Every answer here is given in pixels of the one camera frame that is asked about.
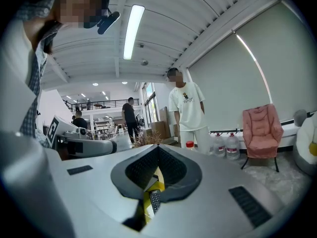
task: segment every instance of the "white sofa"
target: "white sofa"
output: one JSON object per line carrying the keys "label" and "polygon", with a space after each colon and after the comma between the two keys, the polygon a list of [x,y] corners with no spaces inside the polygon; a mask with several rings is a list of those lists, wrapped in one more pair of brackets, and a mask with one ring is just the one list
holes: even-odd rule
{"label": "white sofa", "polygon": [[294,145],[294,159],[297,166],[308,175],[313,176],[317,171],[317,156],[309,151],[309,145],[317,136],[317,113],[306,118],[302,127],[297,132]]}

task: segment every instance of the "railing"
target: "railing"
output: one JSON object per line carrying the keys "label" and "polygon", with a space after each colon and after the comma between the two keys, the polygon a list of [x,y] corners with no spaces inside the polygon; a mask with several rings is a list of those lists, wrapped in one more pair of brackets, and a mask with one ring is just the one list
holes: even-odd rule
{"label": "railing", "polygon": [[66,100],[63,100],[63,101],[66,104],[66,106],[68,107],[68,109],[71,110],[71,104]]}
{"label": "railing", "polygon": [[[115,100],[115,101],[96,101],[70,104],[70,110],[76,111],[76,109],[83,110],[95,110],[95,109],[110,109],[110,108],[122,108],[124,104],[128,103],[128,100]],[[139,99],[134,99],[134,105],[139,105]]]}

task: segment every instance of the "yellow tag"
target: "yellow tag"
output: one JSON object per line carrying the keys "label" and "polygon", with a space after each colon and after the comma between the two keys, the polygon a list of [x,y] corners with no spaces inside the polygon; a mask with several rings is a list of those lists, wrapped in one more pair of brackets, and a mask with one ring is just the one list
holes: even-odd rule
{"label": "yellow tag", "polygon": [[310,153],[313,154],[314,156],[317,156],[317,144],[315,144],[315,143],[312,142],[312,143],[309,145],[309,151],[310,151]]}

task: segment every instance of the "red bottle cap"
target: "red bottle cap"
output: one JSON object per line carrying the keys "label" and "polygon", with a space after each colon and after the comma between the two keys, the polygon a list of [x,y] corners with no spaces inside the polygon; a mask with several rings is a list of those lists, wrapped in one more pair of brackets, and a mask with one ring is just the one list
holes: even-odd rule
{"label": "red bottle cap", "polygon": [[186,147],[188,147],[188,148],[194,147],[194,142],[193,141],[187,141],[186,142]]}

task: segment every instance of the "black t-shirt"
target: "black t-shirt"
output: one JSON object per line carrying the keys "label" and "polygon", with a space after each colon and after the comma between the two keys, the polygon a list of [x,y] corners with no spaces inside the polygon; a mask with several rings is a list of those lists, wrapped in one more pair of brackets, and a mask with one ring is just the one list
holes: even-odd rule
{"label": "black t-shirt", "polygon": [[136,122],[134,109],[129,103],[124,104],[122,110],[124,110],[124,117],[126,122]]}
{"label": "black t-shirt", "polygon": [[73,125],[87,129],[87,122],[85,121],[85,119],[82,118],[74,119]]}

